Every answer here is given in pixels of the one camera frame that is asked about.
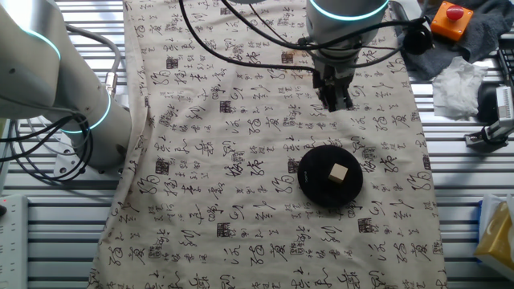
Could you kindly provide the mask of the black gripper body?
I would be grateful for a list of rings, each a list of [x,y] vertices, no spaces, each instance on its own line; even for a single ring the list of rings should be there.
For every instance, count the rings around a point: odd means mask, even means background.
[[[317,63],[315,70],[315,88],[334,92],[347,91],[355,74],[353,67],[342,65],[333,66],[324,63]]]

